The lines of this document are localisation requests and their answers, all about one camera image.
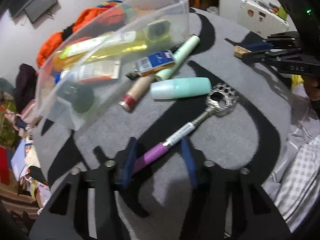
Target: yellow bottle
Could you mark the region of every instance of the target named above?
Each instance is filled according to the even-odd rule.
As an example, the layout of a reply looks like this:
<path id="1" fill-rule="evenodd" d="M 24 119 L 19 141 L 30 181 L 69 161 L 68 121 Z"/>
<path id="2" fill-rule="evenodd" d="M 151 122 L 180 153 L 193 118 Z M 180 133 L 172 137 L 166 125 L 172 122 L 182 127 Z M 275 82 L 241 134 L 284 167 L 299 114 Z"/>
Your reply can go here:
<path id="1" fill-rule="evenodd" d="M 160 20 L 149 24 L 143 31 L 116 33 L 111 37 L 110 35 L 100 36 L 69 45 L 64 50 L 55 53 L 53 56 L 53 67 L 59 72 L 70 69 L 79 59 L 104 40 L 103 46 L 91 55 L 86 62 L 101 60 L 128 52 L 146 50 L 159 43 L 169 44 L 169 28 L 170 23 L 168 21 Z"/>

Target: gray table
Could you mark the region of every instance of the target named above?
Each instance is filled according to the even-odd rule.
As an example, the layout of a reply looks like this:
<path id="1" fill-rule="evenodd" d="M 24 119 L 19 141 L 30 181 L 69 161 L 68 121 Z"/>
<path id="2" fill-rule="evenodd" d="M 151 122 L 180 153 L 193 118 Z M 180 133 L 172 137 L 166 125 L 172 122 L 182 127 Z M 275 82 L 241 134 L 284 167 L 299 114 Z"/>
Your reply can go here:
<path id="1" fill-rule="evenodd" d="M 240 42 L 249 33 L 246 28 L 208 12 L 197 9 L 196 12 L 206 16 L 213 24 L 216 41 L 210 50 L 191 56 L 188 60 L 193 60 L 211 71 L 251 101 L 275 126 L 283 146 L 290 125 L 289 90 L 264 66 L 256 64 L 255 71 L 233 56 L 234 46 L 224 39 Z M 199 16 L 191 13 L 190 32 L 197 34 L 200 30 Z M 195 76 L 187 62 L 174 78 Z M 127 138 L 131 136 L 139 138 L 174 103 L 174 100 L 154 101 L 148 93 L 132 113 L 123 111 L 117 103 L 115 100 L 111 107 L 100 109 L 99 115 L 93 122 L 75 133 L 76 144 L 92 169 L 99 166 L 92 153 L 97 145 L 101 146 L 109 157 L 113 157 L 116 152 L 126 147 Z M 46 177 L 58 151 L 70 136 L 70 130 L 55 123 L 41 137 L 43 124 L 44 120 L 34 131 L 34 140 L 41 168 Z M 258 145 L 258 134 L 246 110 L 237 105 L 231 114 L 223 118 L 211 117 L 202 123 L 191 136 L 191 140 L 195 148 L 202 150 L 208 159 L 212 159 L 224 168 L 236 169 L 251 160 Z M 85 170 L 82 163 L 78 163 L 76 167 Z M 63 178 L 64 176 L 54 183 L 52 191 Z M 179 238 L 190 193 L 191 185 L 185 164 L 176 153 L 140 190 L 140 202 L 151 213 L 150 217 L 145 219 L 137 217 L 126 207 L 123 200 L 116 196 L 119 214 L 132 239 L 169 240 Z M 92 227 L 94 220 L 92 214 L 90 216 Z"/>

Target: bolt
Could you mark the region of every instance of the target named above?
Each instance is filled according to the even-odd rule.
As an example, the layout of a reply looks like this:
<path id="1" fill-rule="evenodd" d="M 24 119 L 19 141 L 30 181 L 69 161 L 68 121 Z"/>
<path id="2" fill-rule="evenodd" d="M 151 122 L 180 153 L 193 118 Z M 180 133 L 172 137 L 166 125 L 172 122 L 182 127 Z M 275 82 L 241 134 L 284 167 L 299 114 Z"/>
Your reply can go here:
<path id="1" fill-rule="evenodd" d="M 79 173 L 80 173 L 80 169 L 79 168 L 73 168 L 72 171 L 71 171 L 72 175 L 77 175 Z"/>
<path id="2" fill-rule="evenodd" d="M 110 161 L 106 161 L 104 165 L 107 167 L 113 167 L 116 165 L 116 162 L 114 160 L 110 160 Z"/>
<path id="3" fill-rule="evenodd" d="M 240 170 L 240 172 L 241 172 L 241 174 L 243 174 L 243 175 L 247 175 L 247 174 L 250 173 L 250 170 L 249 170 L 248 168 L 242 168 L 242 169 Z"/>
<path id="4" fill-rule="evenodd" d="M 212 160 L 205 160 L 203 164 L 206 167 L 213 167 L 214 165 L 216 165 Z"/>

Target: finger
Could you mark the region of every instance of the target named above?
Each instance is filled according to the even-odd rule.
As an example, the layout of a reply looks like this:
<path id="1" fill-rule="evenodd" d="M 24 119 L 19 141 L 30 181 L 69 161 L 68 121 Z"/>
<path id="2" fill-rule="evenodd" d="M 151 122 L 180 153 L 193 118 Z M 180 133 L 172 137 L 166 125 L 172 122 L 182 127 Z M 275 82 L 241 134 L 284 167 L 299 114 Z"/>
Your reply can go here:
<path id="1" fill-rule="evenodd" d="M 316 78 L 309 77 L 309 76 L 301 76 L 302 79 L 304 80 L 304 83 L 311 86 L 311 87 L 317 87 L 318 86 L 318 81 Z"/>
<path id="2" fill-rule="evenodd" d="M 306 94 L 312 101 L 318 101 L 320 100 L 320 89 L 308 86 L 304 84 L 304 90 L 306 91 Z"/>

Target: clear plastic bin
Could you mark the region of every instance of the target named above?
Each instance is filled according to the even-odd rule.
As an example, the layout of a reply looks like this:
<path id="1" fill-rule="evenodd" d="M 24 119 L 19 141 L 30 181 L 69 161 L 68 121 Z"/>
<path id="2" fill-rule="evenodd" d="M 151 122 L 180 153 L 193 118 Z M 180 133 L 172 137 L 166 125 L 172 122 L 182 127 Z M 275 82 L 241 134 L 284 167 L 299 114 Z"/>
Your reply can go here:
<path id="1" fill-rule="evenodd" d="M 164 26 L 157 25 L 159 22 L 166 23 L 167 32 L 158 28 Z M 117 46 L 117 49 L 110 46 L 115 39 L 123 38 L 123 35 L 127 35 L 131 41 L 127 40 L 125 45 Z M 126 0 L 107 10 L 73 33 L 48 58 L 37 83 L 37 115 L 78 130 L 89 116 L 96 114 L 101 104 L 109 106 L 118 103 L 131 85 L 125 75 L 134 70 L 135 60 L 170 49 L 188 35 L 188 0 Z M 57 70 L 61 70 L 62 56 L 59 58 L 59 55 L 67 51 L 65 48 L 70 44 L 94 37 L 102 39 L 102 43 L 95 44 L 81 57 L 77 55 L 73 59 L 76 61 L 68 66 L 70 71 L 55 84 L 55 76 L 59 73 Z M 82 66 L 104 60 L 121 62 L 118 79 L 85 84 L 74 81 L 74 75 Z"/>

